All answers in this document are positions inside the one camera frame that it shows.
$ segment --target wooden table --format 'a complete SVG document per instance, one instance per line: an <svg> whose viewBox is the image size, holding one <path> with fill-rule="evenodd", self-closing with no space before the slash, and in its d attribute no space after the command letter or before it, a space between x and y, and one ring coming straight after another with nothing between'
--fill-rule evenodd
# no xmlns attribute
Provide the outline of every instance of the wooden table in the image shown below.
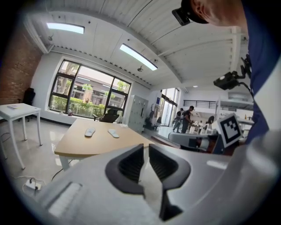
<svg viewBox="0 0 281 225"><path fill-rule="evenodd" d="M92 127L95 128L96 132L91 138L86 138L84 136L86 130ZM116 130L119 138L112 137L108 133L109 129ZM77 119L58 143L54 153L59 155L63 169L67 170L69 168L68 160L81 160L138 144L144 144L144 147L148 147L153 142L117 123Z"/></svg>
<svg viewBox="0 0 281 225"><path fill-rule="evenodd" d="M11 109L8 106L11 105L16 105L18 108L17 109ZM14 137L14 128L13 128L13 121L17 120L19 118L22 118L22 125L23 125L23 135L24 135L24 140L27 140L26 136L26 130L25 130L25 117L29 115L34 115L37 114L37 132L38 132L38 139L39 139L39 144L40 146L42 145L41 143L41 137L40 137L40 108L33 107L31 105L27 105L24 103L19 103L19 104L10 104L10 105L0 105L0 116L3 117L5 120L8 121L9 123L9 128L10 128L10 135L11 139L13 142L14 150L16 152L16 155L18 157L18 160L21 164L22 169L25 169L25 166L22 162L21 156L19 155L18 152L18 147L16 144L16 140ZM5 158L7 158L4 147L2 145L2 140L0 140L0 144L3 150L3 153L5 155Z"/></svg>

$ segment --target black chair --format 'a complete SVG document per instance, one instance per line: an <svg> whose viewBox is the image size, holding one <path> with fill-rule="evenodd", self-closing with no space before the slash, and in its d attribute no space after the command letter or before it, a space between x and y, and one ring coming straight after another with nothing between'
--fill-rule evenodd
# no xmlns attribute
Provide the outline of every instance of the black chair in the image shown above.
<svg viewBox="0 0 281 225"><path fill-rule="evenodd" d="M34 89L33 88L28 88L26 91L25 91L25 94L23 96L23 100L22 100L22 103L25 103L27 105L32 105L33 103L33 100L34 100L34 97L35 97L35 92L34 92Z"/></svg>
<svg viewBox="0 0 281 225"><path fill-rule="evenodd" d="M109 109L104 117L100 118L99 121L104 123L113 123L119 117L117 112L117 110Z"/></svg>

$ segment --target ceiling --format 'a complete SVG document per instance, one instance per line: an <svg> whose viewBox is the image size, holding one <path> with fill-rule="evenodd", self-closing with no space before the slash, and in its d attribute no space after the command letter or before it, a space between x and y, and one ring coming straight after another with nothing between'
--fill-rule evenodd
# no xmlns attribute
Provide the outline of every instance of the ceiling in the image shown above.
<svg viewBox="0 0 281 225"><path fill-rule="evenodd" d="M237 70L241 53L245 56L241 51L243 35L237 27L194 22L180 26L172 15L180 2L46 0L36 5L28 18L44 46L54 45L52 51L85 55L150 89L214 88L213 81ZM81 25L85 33L50 30L47 22ZM155 62L158 69L143 65L144 71L139 72L142 64L119 50L123 43Z"/></svg>

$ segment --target remote control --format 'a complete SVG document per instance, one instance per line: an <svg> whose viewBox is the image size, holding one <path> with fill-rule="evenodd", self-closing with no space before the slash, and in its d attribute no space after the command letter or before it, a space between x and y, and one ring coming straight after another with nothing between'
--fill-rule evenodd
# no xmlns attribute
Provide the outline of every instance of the remote control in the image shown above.
<svg viewBox="0 0 281 225"><path fill-rule="evenodd" d="M108 132L109 132L114 138L119 138L119 135L116 134L116 130L109 129Z"/></svg>
<svg viewBox="0 0 281 225"><path fill-rule="evenodd" d="M87 138L92 137L95 131L96 131L95 128L88 128L86 130L85 137Z"/></svg>

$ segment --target brick wall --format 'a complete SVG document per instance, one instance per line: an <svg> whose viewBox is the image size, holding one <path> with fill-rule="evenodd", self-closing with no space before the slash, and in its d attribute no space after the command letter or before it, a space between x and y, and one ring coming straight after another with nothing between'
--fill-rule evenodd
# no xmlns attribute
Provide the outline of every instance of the brick wall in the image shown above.
<svg viewBox="0 0 281 225"><path fill-rule="evenodd" d="M24 25L19 25L1 62L0 105L17 103L18 98L23 99L42 54Z"/></svg>

